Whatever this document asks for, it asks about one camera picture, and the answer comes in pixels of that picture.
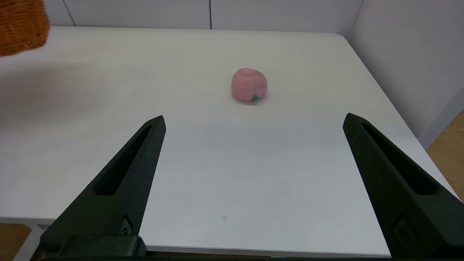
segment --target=orange mesh bag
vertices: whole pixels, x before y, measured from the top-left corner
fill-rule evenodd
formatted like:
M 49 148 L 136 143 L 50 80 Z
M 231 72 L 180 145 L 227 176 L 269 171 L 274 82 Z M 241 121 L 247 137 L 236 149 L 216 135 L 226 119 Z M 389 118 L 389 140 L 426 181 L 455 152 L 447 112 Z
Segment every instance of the orange mesh bag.
M 49 29 L 42 0 L 0 0 L 0 56 L 42 47 Z

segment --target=toy peach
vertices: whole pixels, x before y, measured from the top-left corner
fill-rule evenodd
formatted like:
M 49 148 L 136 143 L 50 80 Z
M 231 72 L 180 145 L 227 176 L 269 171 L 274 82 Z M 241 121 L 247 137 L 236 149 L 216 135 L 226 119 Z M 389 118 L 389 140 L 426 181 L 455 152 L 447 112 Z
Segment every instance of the toy peach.
M 244 102 L 262 99 L 267 92 L 266 77 L 253 69 L 242 68 L 232 77 L 232 95 Z

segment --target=wooden floor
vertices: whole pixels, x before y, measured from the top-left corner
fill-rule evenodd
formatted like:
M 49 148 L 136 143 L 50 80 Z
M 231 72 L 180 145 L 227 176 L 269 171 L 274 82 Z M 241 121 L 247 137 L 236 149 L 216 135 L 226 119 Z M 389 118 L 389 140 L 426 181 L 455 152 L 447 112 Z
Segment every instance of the wooden floor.
M 464 111 L 427 149 L 446 180 L 464 201 Z M 31 230 L 24 225 L 0 224 L 0 261 L 12 261 Z M 157 253 L 170 257 L 170 253 Z
M 432 143 L 427 153 L 464 201 L 464 111 Z

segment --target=white table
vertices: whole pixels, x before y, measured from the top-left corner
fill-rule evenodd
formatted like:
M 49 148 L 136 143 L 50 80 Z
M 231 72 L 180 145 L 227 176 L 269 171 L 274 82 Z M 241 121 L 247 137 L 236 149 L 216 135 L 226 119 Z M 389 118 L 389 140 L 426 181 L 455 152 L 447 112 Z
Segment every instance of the white table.
M 242 67 L 268 79 L 257 105 L 231 96 Z M 0 68 L 0 221 L 52 223 L 158 115 L 149 250 L 389 256 L 342 130 L 348 112 L 452 191 L 337 34 L 54 27 L 44 48 Z

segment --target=white wall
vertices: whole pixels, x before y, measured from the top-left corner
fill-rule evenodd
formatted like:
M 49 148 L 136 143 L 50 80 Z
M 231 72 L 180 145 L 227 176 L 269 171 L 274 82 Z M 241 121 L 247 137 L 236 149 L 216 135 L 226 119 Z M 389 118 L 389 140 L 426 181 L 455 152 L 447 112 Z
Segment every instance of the white wall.
M 52 25 L 339 33 L 362 0 L 45 0 Z
M 213 29 L 339 33 L 349 39 L 362 0 L 211 0 Z
M 364 0 L 350 44 L 424 147 L 464 110 L 464 0 Z

